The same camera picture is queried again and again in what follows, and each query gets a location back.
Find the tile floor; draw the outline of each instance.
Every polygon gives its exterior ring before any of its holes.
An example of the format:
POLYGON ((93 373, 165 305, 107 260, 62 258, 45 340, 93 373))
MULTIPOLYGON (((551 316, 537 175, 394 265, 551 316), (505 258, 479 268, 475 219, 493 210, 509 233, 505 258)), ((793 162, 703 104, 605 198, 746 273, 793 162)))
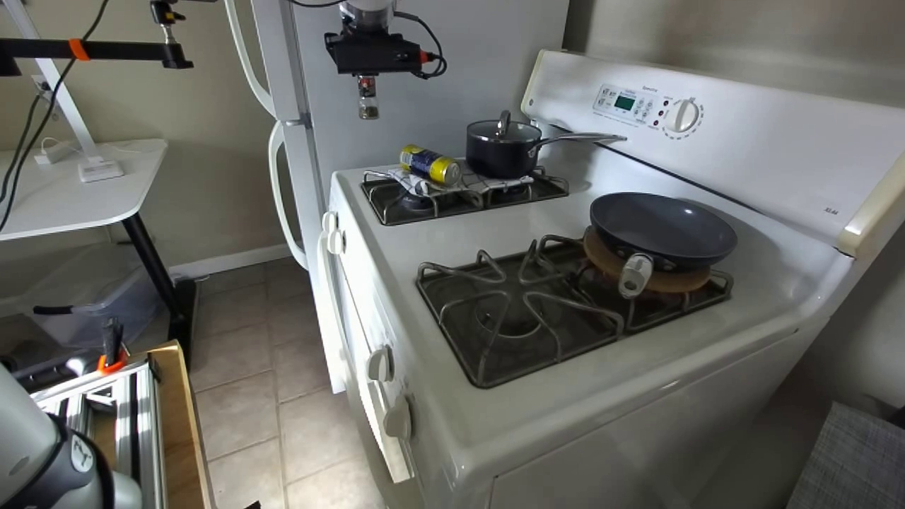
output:
POLYGON ((198 281, 191 376, 218 509, 382 507, 294 264, 198 281))

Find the white stove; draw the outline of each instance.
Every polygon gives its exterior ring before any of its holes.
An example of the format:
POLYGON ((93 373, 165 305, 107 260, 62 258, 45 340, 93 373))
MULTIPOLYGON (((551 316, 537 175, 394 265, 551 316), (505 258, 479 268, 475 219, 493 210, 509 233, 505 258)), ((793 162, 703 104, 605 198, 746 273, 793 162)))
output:
POLYGON ((326 335, 331 370, 349 367, 367 444, 382 452, 376 468, 417 507, 691 507, 729 439, 903 223, 905 178, 893 162, 905 151, 905 113, 567 55, 540 55, 523 111, 571 131, 622 133, 625 154, 547 154, 568 195, 400 226, 376 216, 366 186, 394 166, 333 174, 322 236, 339 316, 338 335, 326 335), (800 117, 787 123, 783 141, 779 120, 793 99, 813 123, 847 113, 862 145, 848 124, 800 133, 800 117), (862 154, 858 174, 847 166, 851 148, 862 154), (804 182, 828 192, 799 191, 804 182), (729 297, 475 384, 418 290, 424 265, 465 268, 482 250, 523 254, 550 236, 580 241, 591 200, 608 192, 717 210, 739 236, 717 264, 734 278, 729 297))

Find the frying pan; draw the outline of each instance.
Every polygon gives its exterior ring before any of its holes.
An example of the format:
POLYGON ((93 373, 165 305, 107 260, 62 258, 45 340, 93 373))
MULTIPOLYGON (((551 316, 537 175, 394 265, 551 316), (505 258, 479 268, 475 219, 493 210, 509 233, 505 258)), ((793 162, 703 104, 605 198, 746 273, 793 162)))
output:
POLYGON ((638 297, 656 273, 703 273, 727 258, 735 229, 708 206, 647 192, 615 192, 591 205, 591 223, 625 260, 621 295, 638 297))

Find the wire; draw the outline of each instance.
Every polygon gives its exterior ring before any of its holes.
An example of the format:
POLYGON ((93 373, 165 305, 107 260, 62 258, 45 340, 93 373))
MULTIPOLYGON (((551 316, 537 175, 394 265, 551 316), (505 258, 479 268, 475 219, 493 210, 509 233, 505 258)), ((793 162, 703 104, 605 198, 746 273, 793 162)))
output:
POLYGON ((288 0, 291 5, 300 5, 300 8, 331 8, 331 5, 339 5, 339 0, 331 0, 331 2, 302 2, 302 0, 288 0))
MULTIPOLYGON (((99 24, 103 24, 103 17, 106 17, 106 11, 107 11, 107 2, 110 2, 110 0, 103 0, 103 5, 96 8, 90 27, 89 27, 85 34, 82 34, 82 43, 85 43, 89 36, 93 36, 93 32, 99 28, 99 24)), ((17 186, 20 186, 20 175, 24 175, 24 166, 25 166, 25 162, 28 162, 28 154, 35 151, 37 138, 45 133, 45 127, 49 127, 49 123, 51 123, 51 113, 56 111, 56 93, 61 93, 66 77, 73 72, 73 65, 76 65, 76 59, 68 59, 68 62, 66 62, 56 84, 51 87, 49 111, 45 111, 45 117, 39 120, 37 131, 32 133, 32 138, 28 138, 28 127, 32 127, 32 123, 35 123, 35 111, 37 111, 44 93, 37 93, 35 101, 32 101, 32 107, 28 107, 28 120, 25 120, 24 137, 20 137, 20 141, 17 141, 17 148, 14 148, 14 157, 11 157, 11 162, 10 162, 10 166, 7 166, 7 175, 4 175, 0 200, 7 200, 7 205, 4 205, 0 233, 7 229, 11 205, 14 205, 14 198, 17 198, 17 186)))
POLYGON ((445 58, 445 46, 442 46, 442 39, 434 34, 434 28, 421 19, 421 17, 417 17, 417 15, 411 15, 411 11, 394 11, 400 19, 411 19, 411 24, 418 24, 428 34, 431 34, 431 39, 434 39, 434 46, 437 46, 437 55, 431 55, 431 59, 437 59, 437 69, 431 72, 431 73, 417 73, 417 77, 421 77, 421 80, 434 80, 434 77, 442 77, 442 73, 448 73, 448 58, 445 58))

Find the oven door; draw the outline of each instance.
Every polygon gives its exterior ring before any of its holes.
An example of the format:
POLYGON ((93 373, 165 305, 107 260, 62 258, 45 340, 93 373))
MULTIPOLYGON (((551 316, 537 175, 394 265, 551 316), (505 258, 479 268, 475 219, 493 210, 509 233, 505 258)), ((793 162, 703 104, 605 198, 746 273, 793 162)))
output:
POLYGON ((367 258, 363 236, 346 216, 326 213, 326 239, 333 239, 326 250, 326 273, 331 273, 338 309, 346 331, 346 356, 350 366, 350 384, 363 401, 367 437, 374 439, 394 485, 417 478, 407 456, 407 439, 413 437, 411 398, 401 390, 401 367, 394 363, 394 346, 384 335, 376 309, 376 268, 367 258))

